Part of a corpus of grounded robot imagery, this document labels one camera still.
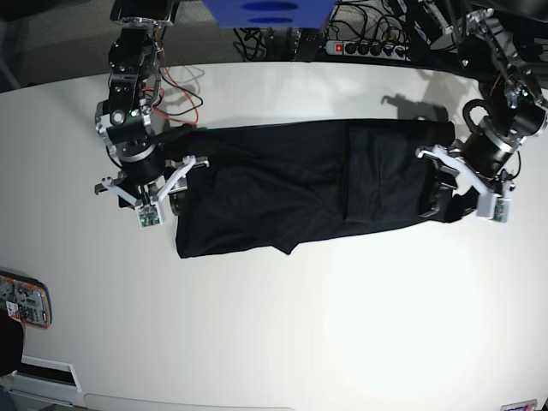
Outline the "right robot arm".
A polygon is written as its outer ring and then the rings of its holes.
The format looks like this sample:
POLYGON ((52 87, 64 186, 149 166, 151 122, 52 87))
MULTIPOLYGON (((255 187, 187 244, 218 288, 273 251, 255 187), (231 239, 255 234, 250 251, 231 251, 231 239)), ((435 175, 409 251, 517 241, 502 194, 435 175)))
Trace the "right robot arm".
POLYGON ((152 113, 164 96, 162 35, 174 24, 178 6, 177 1, 116 1, 110 12, 122 30, 108 55, 108 97, 98 103, 94 120, 118 174, 103 178, 94 191, 115 194, 142 229, 163 224, 164 200, 175 204, 188 188, 190 170, 209 164, 206 157, 172 159, 165 151, 194 131, 192 123, 160 134, 152 126, 152 113))

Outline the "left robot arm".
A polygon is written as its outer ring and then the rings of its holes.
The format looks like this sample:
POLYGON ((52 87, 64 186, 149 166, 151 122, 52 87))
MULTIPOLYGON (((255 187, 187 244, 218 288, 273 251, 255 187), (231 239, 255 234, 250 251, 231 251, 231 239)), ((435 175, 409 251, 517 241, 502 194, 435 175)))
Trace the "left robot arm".
POLYGON ((526 140, 545 131, 547 100, 494 9, 468 4, 463 9, 457 34, 486 44, 497 78, 489 93, 463 106, 462 118, 470 131, 466 140, 417 149, 417 158, 430 159, 437 171, 428 192, 427 214, 442 211, 446 223, 470 213, 504 223, 509 217, 509 193, 519 175, 506 165, 520 158, 526 140))

